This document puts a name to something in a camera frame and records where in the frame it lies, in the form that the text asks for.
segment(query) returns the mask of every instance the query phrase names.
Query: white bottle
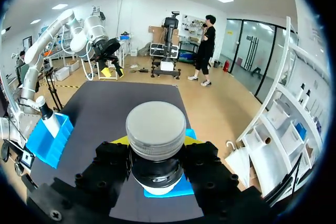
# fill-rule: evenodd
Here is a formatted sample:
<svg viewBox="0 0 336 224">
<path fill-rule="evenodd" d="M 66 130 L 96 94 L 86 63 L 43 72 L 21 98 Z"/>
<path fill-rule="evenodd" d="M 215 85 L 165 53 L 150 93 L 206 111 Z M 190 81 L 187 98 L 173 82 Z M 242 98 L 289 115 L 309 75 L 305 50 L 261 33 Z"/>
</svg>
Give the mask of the white bottle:
<svg viewBox="0 0 336 224">
<path fill-rule="evenodd" d="M 301 96 L 302 96 L 302 93 L 303 93 L 303 91 L 304 91 L 304 88 L 305 88 L 305 84 L 303 83 L 303 84 L 301 85 L 301 88 L 300 88 L 299 92 L 298 92 L 297 95 L 295 96 L 295 99 L 296 99 L 297 101 L 300 100 L 300 98 L 301 98 Z"/>
<path fill-rule="evenodd" d="M 54 114 L 52 109 L 48 107 L 46 99 L 43 96 L 40 96 L 36 99 L 36 104 L 41 110 L 42 122 L 51 133 L 51 135 L 55 138 L 60 128 L 56 115 Z"/>
<path fill-rule="evenodd" d="M 307 106 L 307 103 L 308 103 L 308 100 L 309 100 L 309 97 L 310 97 L 310 90 L 307 91 L 306 95 L 304 96 L 303 98 L 303 101 L 302 101 L 302 107 L 306 107 Z"/>
</svg>

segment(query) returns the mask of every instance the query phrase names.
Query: fire extinguisher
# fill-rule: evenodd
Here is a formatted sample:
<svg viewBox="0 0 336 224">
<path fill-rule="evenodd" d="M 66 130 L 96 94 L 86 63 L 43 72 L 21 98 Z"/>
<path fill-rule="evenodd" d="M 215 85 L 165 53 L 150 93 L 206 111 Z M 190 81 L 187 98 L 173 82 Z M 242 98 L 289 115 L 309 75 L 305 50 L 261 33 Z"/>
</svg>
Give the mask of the fire extinguisher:
<svg viewBox="0 0 336 224">
<path fill-rule="evenodd" d="M 227 60 L 227 61 L 224 63 L 223 71 L 224 71 L 224 72 L 228 72 L 228 71 L 229 71 L 229 66 L 230 66 L 230 62 Z"/>
</svg>

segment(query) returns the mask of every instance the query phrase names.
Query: black t-shirt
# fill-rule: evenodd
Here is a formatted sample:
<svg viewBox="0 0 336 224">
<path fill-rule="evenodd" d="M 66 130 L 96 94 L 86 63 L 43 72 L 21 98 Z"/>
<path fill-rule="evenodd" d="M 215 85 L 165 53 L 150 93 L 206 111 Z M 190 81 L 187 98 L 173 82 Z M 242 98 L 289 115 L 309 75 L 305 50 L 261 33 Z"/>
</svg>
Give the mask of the black t-shirt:
<svg viewBox="0 0 336 224">
<path fill-rule="evenodd" d="M 203 40 L 198 48 L 198 54 L 202 56 L 207 56 L 208 58 L 212 57 L 215 48 L 215 39 L 216 39 L 216 29 L 211 26 L 207 29 L 204 34 L 208 40 Z"/>
</svg>

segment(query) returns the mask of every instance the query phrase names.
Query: white umbrella handle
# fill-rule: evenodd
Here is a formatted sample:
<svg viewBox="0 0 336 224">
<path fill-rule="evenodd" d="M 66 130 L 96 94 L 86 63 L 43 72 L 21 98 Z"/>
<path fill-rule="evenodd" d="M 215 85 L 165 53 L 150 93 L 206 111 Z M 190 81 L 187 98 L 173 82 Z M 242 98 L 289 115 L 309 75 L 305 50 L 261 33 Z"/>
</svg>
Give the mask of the white umbrella handle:
<svg viewBox="0 0 336 224">
<path fill-rule="evenodd" d="M 229 147 L 229 145 L 231 145 L 231 147 L 232 147 L 232 149 L 233 149 L 233 151 L 235 151 L 236 150 L 236 147 L 235 147 L 235 145 L 231 142 L 231 141 L 227 141 L 226 142 L 226 147 Z"/>
</svg>

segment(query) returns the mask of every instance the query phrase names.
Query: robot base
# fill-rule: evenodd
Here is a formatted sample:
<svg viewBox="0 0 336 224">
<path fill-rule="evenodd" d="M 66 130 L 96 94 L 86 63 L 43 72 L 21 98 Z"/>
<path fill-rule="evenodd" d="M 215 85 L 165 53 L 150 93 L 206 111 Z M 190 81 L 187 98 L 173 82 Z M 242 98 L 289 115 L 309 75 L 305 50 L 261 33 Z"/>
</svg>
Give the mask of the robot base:
<svg viewBox="0 0 336 224">
<path fill-rule="evenodd" d="M 155 58 L 153 58 L 151 77 L 154 78 L 155 74 L 157 75 L 157 77 L 160 77 L 161 74 L 168 74 L 168 75 L 173 76 L 175 79 L 179 80 L 180 75 L 181 75 L 181 70 L 178 69 L 178 71 L 175 71 L 176 62 L 171 59 L 169 60 L 169 62 L 174 64 L 172 70 L 161 70 L 162 66 L 164 66 L 161 64 L 163 63 L 163 61 L 155 61 Z"/>
</svg>

